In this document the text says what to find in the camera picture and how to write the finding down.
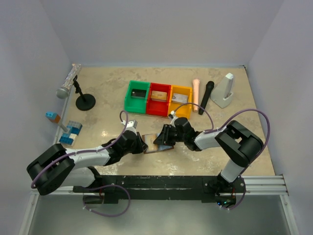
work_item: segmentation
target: black round base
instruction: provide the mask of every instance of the black round base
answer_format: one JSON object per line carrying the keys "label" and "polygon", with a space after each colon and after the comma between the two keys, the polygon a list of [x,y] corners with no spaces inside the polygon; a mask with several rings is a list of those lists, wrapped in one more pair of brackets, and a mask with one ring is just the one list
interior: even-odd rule
{"label": "black round base", "polygon": [[83,101],[83,98],[80,96],[76,100],[76,107],[81,111],[87,111],[92,109],[96,104],[96,99],[91,94],[84,94],[84,98],[86,102]]}

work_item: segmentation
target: beige tabletop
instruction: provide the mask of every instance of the beige tabletop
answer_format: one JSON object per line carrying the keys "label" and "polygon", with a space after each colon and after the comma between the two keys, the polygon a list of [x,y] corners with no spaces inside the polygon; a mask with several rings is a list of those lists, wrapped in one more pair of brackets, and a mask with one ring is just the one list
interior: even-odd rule
{"label": "beige tabletop", "polygon": [[[206,107],[215,127],[221,127],[237,111],[255,108],[244,68],[83,68],[78,82],[84,93],[95,96],[96,105],[84,112],[75,106],[78,94],[74,94],[69,101],[66,123],[73,120],[83,125],[73,148],[96,147],[120,134],[123,126],[119,121],[119,112],[124,109],[124,98],[130,80],[192,87],[192,80],[198,78],[201,100],[206,83],[214,81],[217,85],[229,72],[235,76],[233,101],[221,109],[209,100]],[[141,135],[159,133],[164,124],[170,123],[165,117],[133,113],[129,113],[129,119],[137,120],[137,131]],[[235,120],[265,140],[256,112],[246,112]],[[189,121],[198,131],[211,128],[205,114],[201,116],[192,112]],[[110,166],[98,166],[97,170],[100,174],[119,175],[216,175],[228,160],[229,157],[220,147],[192,152],[183,143],[177,143],[173,150],[153,154],[129,154],[120,162]],[[244,175],[275,175],[267,148]]]}

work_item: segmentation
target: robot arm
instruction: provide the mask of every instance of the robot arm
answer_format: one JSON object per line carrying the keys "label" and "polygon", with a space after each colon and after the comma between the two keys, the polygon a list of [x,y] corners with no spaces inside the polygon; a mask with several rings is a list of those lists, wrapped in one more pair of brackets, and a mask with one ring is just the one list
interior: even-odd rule
{"label": "robot arm", "polygon": [[90,186],[95,180],[93,165],[111,165],[129,154],[142,153],[148,146],[136,132],[137,122],[131,120],[122,136],[111,147],[113,140],[92,149],[65,149],[61,144],[54,144],[28,167],[27,172],[34,180],[52,161],[63,155],[69,155],[47,169],[36,181],[40,195],[47,195],[63,186]]}
{"label": "robot arm", "polygon": [[[103,148],[112,144],[113,140],[93,149],[65,149],[61,144],[51,146],[27,167],[31,179],[37,178],[36,188],[40,195],[47,195],[63,186],[92,188],[98,175],[93,165],[111,165],[129,153],[145,151],[148,146],[136,131],[136,125],[135,120],[129,121],[122,136],[106,149]],[[178,118],[174,114],[171,124],[163,126],[154,143],[175,145],[176,142],[184,142],[192,151],[220,146],[229,155],[226,167],[210,184],[217,194],[236,181],[263,147],[262,141],[237,121],[231,121],[218,131],[199,132],[191,127],[185,117]]]}
{"label": "robot arm", "polygon": [[222,147],[230,160],[218,178],[226,185],[233,183],[245,171],[264,145],[260,138],[235,120],[221,130],[206,133],[195,131],[185,117],[176,117],[175,113],[170,117],[171,124],[163,126],[154,144],[172,146],[176,142],[184,142],[192,151]]}

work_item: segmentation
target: black cylinder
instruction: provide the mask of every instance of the black cylinder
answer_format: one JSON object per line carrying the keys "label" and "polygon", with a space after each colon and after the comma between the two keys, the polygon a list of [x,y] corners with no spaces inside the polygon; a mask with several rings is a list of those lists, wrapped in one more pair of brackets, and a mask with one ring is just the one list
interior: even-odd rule
{"label": "black cylinder", "polygon": [[[202,98],[202,101],[201,101],[201,107],[203,107],[203,109],[205,109],[206,107],[206,104],[210,98],[210,95],[211,95],[211,92],[214,88],[214,82],[212,81],[209,81],[206,86],[205,86],[205,93],[204,93],[204,96]],[[202,109],[199,109],[199,114],[202,115],[203,114],[203,110]]]}

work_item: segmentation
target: microphone stand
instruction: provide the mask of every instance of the microphone stand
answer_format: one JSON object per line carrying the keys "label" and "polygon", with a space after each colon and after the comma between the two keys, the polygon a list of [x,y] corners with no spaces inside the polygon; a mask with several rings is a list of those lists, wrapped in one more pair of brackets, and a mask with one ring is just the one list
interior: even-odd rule
{"label": "microphone stand", "polygon": [[77,82],[77,75],[73,79],[73,85],[76,88],[75,93],[79,93],[79,97],[76,100],[76,107],[81,111],[87,111],[94,107],[96,104],[96,99],[91,94],[83,94],[82,89],[80,88]]}

